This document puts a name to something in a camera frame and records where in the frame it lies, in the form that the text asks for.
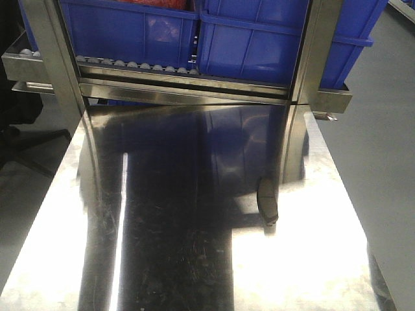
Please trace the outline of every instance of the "scratched metal surface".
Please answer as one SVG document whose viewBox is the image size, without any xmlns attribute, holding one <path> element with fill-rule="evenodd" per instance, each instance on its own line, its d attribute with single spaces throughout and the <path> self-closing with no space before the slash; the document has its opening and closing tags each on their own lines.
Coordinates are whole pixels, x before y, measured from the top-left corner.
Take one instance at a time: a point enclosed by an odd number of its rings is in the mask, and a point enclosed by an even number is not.
<svg viewBox="0 0 415 311">
<path fill-rule="evenodd" d="M 267 233 L 284 108 L 96 108 L 84 117 L 1 310 L 382 308 L 366 237 L 311 113 L 302 178 Z"/>
</svg>

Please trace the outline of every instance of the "blue plastic crate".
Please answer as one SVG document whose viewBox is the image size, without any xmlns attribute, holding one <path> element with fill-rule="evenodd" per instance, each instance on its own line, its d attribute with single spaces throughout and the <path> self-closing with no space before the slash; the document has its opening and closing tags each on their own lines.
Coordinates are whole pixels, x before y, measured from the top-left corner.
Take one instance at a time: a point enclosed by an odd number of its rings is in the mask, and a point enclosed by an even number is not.
<svg viewBox="0 0 415 311">
<path fill-rule="evenodd" d="M 77 55 L 191 67 L 198 10 L 114 0 L 60 0 L 60 3 Z M 31 43 L 35 49 L 36 42 Z"/>
<path fill-rule="evenodd" d="M 337 34 L 367 38 L 388 0 L 344 0 Z M 205 0 L 208 14 L 301 27 L 308 0 Z"/>
<path fill-rule="evenodd" d="M 246 21 L 302 27 L 308 0 L 206 0 L 208 14 Z"/>
<path fill-rule="evenodd" d="M 387 0 L 345 0 L 321 87 L 341 88 Z M 207 0 L 200 18 L 201 73 L 291 83 L 308 1 Z"/>
<path fill-rule="evenodd" d="M 200 13 L 197 64 L 208 75 L 290 84 L 301 29 Z"/>
<path fill-rule="evenodd" d="M 345 36 L 340 33 L 345 23 L 344 16 L 351 14 L 348 3 L 346 0 L 327 59 L 321 83 L 323 88 L 339 89 L 343 86 L 363 47 L 373 45 L 368 34 L 387 1 L 368 5 L 371 14 L 363 15 L 369 16 L 370 21 L 356 21 L 348 29 L 351 36 Z M 201 73 L 275 84 L 291 83 L 300 46 L 300 27 L 220 17 L 208 14 L 206 10 L 200 13 L 200 18 L 197 62 Z"/>
<path fill-rule="evenodd" d="M 371 37 L 356 39 L 336 35 L 331 45 L 320 87 L 341 89 L 363 49 L 373 44 Z"/>
</svg>

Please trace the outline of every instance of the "stainless steel frame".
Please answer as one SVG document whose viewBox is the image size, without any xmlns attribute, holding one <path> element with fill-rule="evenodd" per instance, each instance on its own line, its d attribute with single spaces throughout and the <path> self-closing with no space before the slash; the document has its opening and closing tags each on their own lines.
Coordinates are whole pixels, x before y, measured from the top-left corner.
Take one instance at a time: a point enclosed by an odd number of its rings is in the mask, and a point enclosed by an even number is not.
<svg viewBox="0 0 415 311">
<path fill-rule="evenodd" d="M 346 87 L 318 89 L 342 0 L 310 0 L 291 91 L 272 84 L 76 62 L 58 0 L 22 3 L 43 59 L 18 55 L 26 42 L 20 38 L 2 56 L 6 72 L 11 80 L 36 82 L 18 83 L 15 90 L 54 93 L 71 133 L 85 109 L 83 97 L 174 105 L 309 104 L 313 110 L 335 113 L 344 112 L 351 99 Z"/>
</svg>

